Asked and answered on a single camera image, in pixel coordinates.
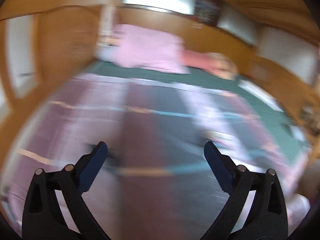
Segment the pink pillow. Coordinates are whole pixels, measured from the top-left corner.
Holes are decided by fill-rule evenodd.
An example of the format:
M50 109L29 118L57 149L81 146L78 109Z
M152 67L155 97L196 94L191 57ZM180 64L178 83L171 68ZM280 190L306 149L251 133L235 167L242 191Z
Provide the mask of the pink pillow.
M184 41L179 36L130 24L118 24L114 63L124 68L145 68L171 74L189 74L181 62Z

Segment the striped plush doll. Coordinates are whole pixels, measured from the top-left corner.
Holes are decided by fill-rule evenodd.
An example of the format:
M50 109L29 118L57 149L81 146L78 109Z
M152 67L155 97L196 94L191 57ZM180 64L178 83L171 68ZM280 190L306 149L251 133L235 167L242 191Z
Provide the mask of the striped plush doll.
M187 67L201 69L224 80L235 80L239 75L237 66L220 53L199 53L192 50L181 52L181 61Z

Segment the wooden bunk bed frame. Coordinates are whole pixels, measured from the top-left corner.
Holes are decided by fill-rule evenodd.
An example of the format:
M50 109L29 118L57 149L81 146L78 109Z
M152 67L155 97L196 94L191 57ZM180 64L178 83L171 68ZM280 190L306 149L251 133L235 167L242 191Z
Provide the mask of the wooden bunk bed frame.
M260 23L302 38L319 42L319 0L220 0ZM178 12L152 12L122 0L112 0L116 20L180 34L188 48L198 51L215 49L228 55L242 74L257 63L272 72L267 81L258 78L264 89L276 97L291 118L301 122L299 114L305 103L319 109L319 91L305 85L282 64L258 55L257 47L244 44L224 30L204 24L194 16ZM93 59L98 38L98 21L103 0L1 0L1 83L9 113L1 118L1 162L4 163L15 138L37 107L69 78L80 73ZM19 96L9 76L12 67L5 39L9 21L31 17L27 34L31 40L22 46L30 49L35 66L34 88Z

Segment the green bed mat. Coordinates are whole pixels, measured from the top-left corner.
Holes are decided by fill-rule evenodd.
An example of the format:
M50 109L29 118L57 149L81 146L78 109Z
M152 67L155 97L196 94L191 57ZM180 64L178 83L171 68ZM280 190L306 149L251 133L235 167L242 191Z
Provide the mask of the green bed mat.
M280 150L290 162L295 161L304 151L304 144L290 135L286 125L292 123L289 116L275 111L266 103L238 86L238 81L223 80L199 69L189 68L189 74L171 74L141 68L123 68L109 62L94 61L85 72L102 76L138 78L163 83L185 83L208 89L228 90L239 94L260 116L260 119L278 143Z

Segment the striped pink grey bedsheet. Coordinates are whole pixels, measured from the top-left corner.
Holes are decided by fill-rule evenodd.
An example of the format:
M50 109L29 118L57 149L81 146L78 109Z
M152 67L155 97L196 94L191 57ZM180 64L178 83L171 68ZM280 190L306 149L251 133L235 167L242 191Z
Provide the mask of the striped pink grey bedsheet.
M283 112L248 81L238 86ZM59 171L103 141L110 156L83 195L103 230L112 239L199 239L228 199L205 160L208 140L251 171L276 170L294 230L310 207L296 193L304 143L290 162L255 110L228 90L94 74L64 85L17 152L5 193L10 220L20 232L37 168Z

